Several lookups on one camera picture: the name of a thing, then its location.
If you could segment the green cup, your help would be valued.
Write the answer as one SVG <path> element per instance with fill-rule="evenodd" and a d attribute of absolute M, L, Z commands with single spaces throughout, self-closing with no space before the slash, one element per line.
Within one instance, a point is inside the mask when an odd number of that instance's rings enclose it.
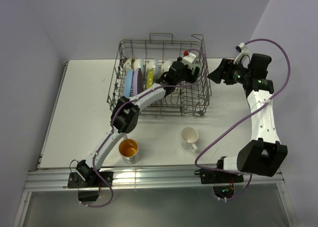
<path fill-rule="evenodd" d="M 192 74 L 193 74 L 193 75 L 199 75 L 200 72 L 201 72 L 201 69 L 202 69 L 202 66 L 201 66 L 200 64 L 198 64 L 198 63 L 195 63 L 195 64 L 193 65 Z"/>

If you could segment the floral mug orange inside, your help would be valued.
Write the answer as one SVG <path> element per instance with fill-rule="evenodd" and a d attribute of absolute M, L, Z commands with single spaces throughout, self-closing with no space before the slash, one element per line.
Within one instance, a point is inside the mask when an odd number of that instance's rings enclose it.
<path fill-rule="evenodd" d="M 137 142 L 125 135 L 119 144 L 118 151 L 123 161 L 127 164 L 136 164 L 139 159 L 139 146 Z"/>

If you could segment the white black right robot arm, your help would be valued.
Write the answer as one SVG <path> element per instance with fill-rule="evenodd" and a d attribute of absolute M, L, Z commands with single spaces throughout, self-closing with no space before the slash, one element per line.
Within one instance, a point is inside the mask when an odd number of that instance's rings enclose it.
<path fill-rule="evenodd" d="M 272 95 L 273 82 L 267 79 L 270 56 L 252 54 L 249 65 L 236 64 L 232 59 L 222 59 L 219 66 L 208 75 L 214 83 L 243 86 L 251 113 L 251 140 L 234 157 L 223 156 L 217 161 L 215 177 L 226 182 L 234 173 L 250 173 L 272 177 L 288 154 L 286 145 L 276 132 Z"/>

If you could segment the green polka-dot plate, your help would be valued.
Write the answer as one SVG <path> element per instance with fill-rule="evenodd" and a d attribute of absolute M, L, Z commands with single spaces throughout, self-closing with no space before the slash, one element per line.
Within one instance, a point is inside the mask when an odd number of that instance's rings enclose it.
<path fill-rule="evenodd" d="M 146 83 L 147 89 L 153 85 L 153 79 L 154 79 L 154 69 L 150 68 L 148 69 L 148 73 L 147 73 L 147 83 Z"/>

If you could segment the blue plastic plate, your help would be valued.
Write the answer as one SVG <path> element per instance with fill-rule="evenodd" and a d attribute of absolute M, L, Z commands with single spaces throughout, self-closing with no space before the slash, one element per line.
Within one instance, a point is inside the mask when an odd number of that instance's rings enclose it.
<path fill-rule="evenodd" d="M 133 79 L 133 73 L 134 70 L 133 69 L 129 69 L 126 73 L 126 78 L 125 78 L 125 83 L 124 83 L 124 91 L 123 91 L 123 95 L 126 98 L 130 97 L 130 91 L 131 91 L 131 85 L 132 85 L 132 79 Z"/>

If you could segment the white bowl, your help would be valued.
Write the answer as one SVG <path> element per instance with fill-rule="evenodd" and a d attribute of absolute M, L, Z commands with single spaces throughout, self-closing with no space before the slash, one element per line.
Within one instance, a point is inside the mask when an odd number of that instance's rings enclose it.
<path fill-rule="evenodd" d="M 149 60 L 147 64 L 147 71 L 151 69 L 153 69 L 153 78 L 157 79 L 159 76 L 159 60 L 158 59 Z"/>
<path fill-rule="evenodd" d="M 161 73 L 164 74 L 165 72 L 168 72 L 172 63 L 173 63 L 173 60 L 167 60 L 163 62 L 163 64 L 161 65 Z"/>
<path fill-rule="evenodd" d="M 133 69 L 137 70 L 137 69 L 143 69 L 144 67 L 144 59 L 135 59 L 134 63 L 133 63 Z"/>

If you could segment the cream white mug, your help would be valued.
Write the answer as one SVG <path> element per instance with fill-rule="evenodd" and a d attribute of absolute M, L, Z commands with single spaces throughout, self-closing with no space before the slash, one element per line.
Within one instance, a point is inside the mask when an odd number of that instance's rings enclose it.
<path fill-rule="evenodd" d="M 199 139 L 199 133 L 195 128 L 185 127 L 182 129 L 180 133 L 181 146 L 184 149 L 197 152 L 198 148 L 197 148 L 196 142 L 198 141 L 198 139 Z"/>

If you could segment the lilac plastic plate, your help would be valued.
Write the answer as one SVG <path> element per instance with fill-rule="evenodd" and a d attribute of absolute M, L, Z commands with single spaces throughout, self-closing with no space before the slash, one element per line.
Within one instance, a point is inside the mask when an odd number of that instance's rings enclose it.
<path fill-rule="evenodd" d="M 134 96 L 140 94 L 143 91 L 143 75 L 141 68 L 137 68 L 134 71 L 132 89 Z"/>

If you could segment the floral painted bowl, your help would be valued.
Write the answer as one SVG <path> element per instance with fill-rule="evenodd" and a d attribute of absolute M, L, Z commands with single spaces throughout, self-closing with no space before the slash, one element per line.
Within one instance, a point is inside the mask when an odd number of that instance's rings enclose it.
<path fill-rule="evenodd" d="M 133 70 L 134 69 L 134 62 L 135 62 L 135 58 L 134 57 L 128 58 L 125 61 L 125 63 L 124 63 L 125 72 L 128 72 L 129 70 Z"/>

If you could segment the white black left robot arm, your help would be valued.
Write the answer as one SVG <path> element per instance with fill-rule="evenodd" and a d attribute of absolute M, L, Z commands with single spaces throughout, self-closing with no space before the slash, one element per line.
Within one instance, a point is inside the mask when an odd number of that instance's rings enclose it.
<path fill-rule="evenodd" d="M 182 82 L 190 86 L 195 84 L 201 70 L 199 64 L 187 64 L 179 57 L 150 88 L 130 98 L 122 96 L 111 115 L 105 139 L 85 159 L 77 162 L 75 171 L 70 173 L 68 186 L 91 187 L 97 179 L 101 180 L 99 170 L 104 160 L 119 140 L 136 128 L 140 112 L 170 95 L 176 88 L 185 87 Z"/>

